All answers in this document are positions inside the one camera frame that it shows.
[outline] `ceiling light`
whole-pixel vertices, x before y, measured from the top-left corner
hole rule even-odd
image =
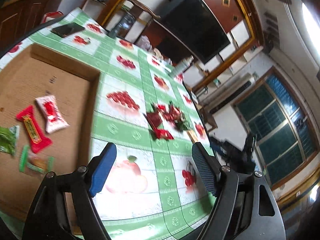
[[[302,13],[304,23],[306,24],[310,39],[313,45],[316,47],[318,54],[320,54],[320,28],[315,19],[313,18],[312,14],[306,7],[306,5],[302,4]]]

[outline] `tv screen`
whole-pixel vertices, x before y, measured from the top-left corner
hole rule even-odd
[[[220,23],[203,0],[173,0],[160,22],[206,64],[230,44]]]

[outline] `apple print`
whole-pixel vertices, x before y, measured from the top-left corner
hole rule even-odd
[[[128,42],[128,41],[119,40],[119,43],[120,43],[122,46],[124,46],[124,47],[126,47],[126,48],[128,48],[128,49],[133,49],[132,43],[130,43],[130,42]]]
[[[167,86],[163,78],[158,77],[154,74],[154,79],[158,83],[159,87],[163,88],[164,90],[169,90],[169,87]]]
[[[205,130],[204,130],[202,124],[201,123],[196,123],[196,122],[195,122],[195,124],[196,124],[196,129],[197,129],[200,137],[203,138],[204,135],[205,135]]]
[[[80,36],[75,36],[73,41],[76,43],[79,43],[79,44],[83,44],[83,45],[87,45],[87,44],[91,43],[90,38],[83,39]]]
[[[105,188],[110,193],[141,193],[148,187],[148,180],[141,175],[141,170],[135,161],[135,156],[112,166],[105,183]]]
[[[89,24],[87,24],[87,26],[88,26],[91,30],[95,31],[96,33],[102,33],[102,31],[100,30],[100,25],[99,25],[99,24],[89,23]]]
[[[186,96],[186,95],[183,95],[183,97],[184,97],[184,99],[186,100],[186,102],[188,103],[188,104],[192,104],[192,100],[190,99],[190,97],[189,96]]]
[[[19,49],[19,45],[21,45],[22,42],[19,42],[17,45],[15,45],[12,49],[9,50],[9,53],[15,53]]]
[[[152,63],[156,66],[160,66],[160,64],[158,62],[156,62],[153,58],[151,59]]]
[[[123,57],[121,57],[120,55],[118,55],[116,57],[117,61],[119,61],[124,67],[126,68],[131,68],[131,69],[135,69],[136,66],[134,65],[133,61],[125,59]]]
[[[108,99],[112,99],[116,103],[126,106],[129,109],[139,110],[140,106],[135,103],[135,101],[129,96],[127,91],[123,92],[113,92],[106,95]]]
[[[177,81],[182,83],[182,81],[183,81],[183,73],[181,73],[180,75],[176,76],[176,79],[177,79]]]
[[[187,167],[182,171],[182,176],[185,178],[185,184],[187,186],[187,191],[192,189],[193,185],[196,183],[196,170],[190,161],[187,163]]]

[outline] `shelf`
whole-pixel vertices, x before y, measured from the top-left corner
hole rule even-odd
[[[104,6],[106,6],[106,4],[105,4],[104,2],[100,2],[100,1],[98,1],[98,0],[91,0],[91,1],[95,1],[95,2],[97,2],[97,3],[101,3],[101,4],[103,4]]]

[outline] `screw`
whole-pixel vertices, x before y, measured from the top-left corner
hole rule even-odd
[[[223,172],[230,172],[230,171],[231,171],[230,167],[229,167],[229,166],[226,166],[226,165],[222,166],[222,167],[221,167],[221,170],[222,170]]]
[[[46,175],[48,179],[52,178],[53,176],[54,176],[54,173],[52,171],[48,172]]]
[[[87,170],[87,167],[86,166],[80,166],[77,171],[78,172],[85,172]]]
[[[262,173],[260,171],[255,171],[254,172],[254,175],[258,178],[261,178],[262,177]]]

